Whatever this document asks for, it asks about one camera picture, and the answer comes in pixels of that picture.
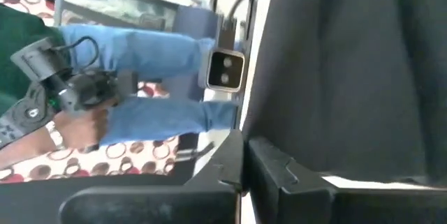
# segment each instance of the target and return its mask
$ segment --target camera rig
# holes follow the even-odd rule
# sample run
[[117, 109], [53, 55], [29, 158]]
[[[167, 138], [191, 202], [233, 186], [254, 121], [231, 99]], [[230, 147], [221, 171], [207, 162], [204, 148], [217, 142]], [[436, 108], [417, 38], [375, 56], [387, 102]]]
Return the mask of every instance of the camera rig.
[[[96, 56], [74, 71], [64, 51], [85, 40], [94, 44]], [[0, 149], [44, 127], [60, 111], [78, 117], [106, 100], [121, 100], [137, 92], [135, 73], [90, 68], [97, 58], [98, 46], [90, 37], [63, 47], [55, 47], [50, 38], [44, 38], [14, 53], [11, 61], [28, 76], [31, 85], [25, 97], [0, 117]]]

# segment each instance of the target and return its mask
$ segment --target cable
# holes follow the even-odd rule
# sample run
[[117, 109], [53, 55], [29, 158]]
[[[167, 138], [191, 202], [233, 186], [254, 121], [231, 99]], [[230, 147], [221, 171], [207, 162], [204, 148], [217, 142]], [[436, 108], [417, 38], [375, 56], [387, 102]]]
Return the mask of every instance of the cable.
[[95, 55], [94, 55], [93, 59], [90, 60], [90, 62], [86, 66], [81, 67], [80, 70], [82, 71], [82, 70], [85, 70], [86, 68], [90, 67], [92, 64], [94, 64], [94, 62], [96, 60], [98, 60], [98, 58], [99, 58], [99, 46], [98, 46], [98, 43], [92, 37], [83, 36], [83, 37], [79, 38], [77, 41], [75, 41], [73, 44], [66, 45], [66, 46], [53, 47], [52, 49], [55, 51], [73, 49], [74, 47], [78, 46], [80, 43], [82, 43], [85, 40], [91, 41], [91, 43], [93, 44], [93, 47], [95, 49]]
[[239, 7], [239, 5], [242, 3], [242, 1], [244, 1], [244, 0], [236, 0], [235, 1], [235, 3], [233, 4], [233, 6], [230, 9], [230, 12], [228, 13], [228, 20], [233, 19], [233, 17], [235, 16], [236, 9]]

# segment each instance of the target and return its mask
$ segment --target hand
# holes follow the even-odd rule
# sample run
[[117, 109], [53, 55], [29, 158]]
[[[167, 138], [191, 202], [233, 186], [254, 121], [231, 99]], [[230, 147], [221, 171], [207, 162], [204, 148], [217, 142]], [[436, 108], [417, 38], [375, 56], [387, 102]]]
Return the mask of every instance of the hand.
[[116, 103], [116, 99], [108, 100], [77, 118], [66, 112], [57, 114], [54, 124], [64, 139], [64, 146], [84, 149], [98, 144], [107, 132], [107, 109]]

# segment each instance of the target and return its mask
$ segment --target green shirt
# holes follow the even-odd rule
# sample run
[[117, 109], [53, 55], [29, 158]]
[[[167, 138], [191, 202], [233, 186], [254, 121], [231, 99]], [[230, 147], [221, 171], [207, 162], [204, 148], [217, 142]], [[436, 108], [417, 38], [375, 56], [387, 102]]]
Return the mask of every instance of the green shirt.
[[64, 44], [59, 31], [45, 26], [41, 18], [0, 4], [0, 115], [23, 98], [30, 85], [29, 78], [10, 57], [45, 37], [51, 37], [58, 45]]

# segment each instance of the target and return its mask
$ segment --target leg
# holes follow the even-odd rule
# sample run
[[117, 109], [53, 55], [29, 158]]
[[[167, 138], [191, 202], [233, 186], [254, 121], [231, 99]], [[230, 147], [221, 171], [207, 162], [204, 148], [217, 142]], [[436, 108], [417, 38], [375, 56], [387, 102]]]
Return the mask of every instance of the leg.
[[235, 112], [236, 106], [229, 102], [132, 97], [110, 113], [109, 129], [101, 144], [229, 129]]
[[[98, 43], [100, 57], [95, 67], [134, 70], [144, 81], [197, 73], [202, 58], [214, 46], [212, 39], [194, 40], [175, 33], [138, 29], [76, 24], [59, 30], [67, 44], [83, 36]], [[85, 66], [93, 55], [93, 45], [85, 41], [71, 51], [71, 65]]]

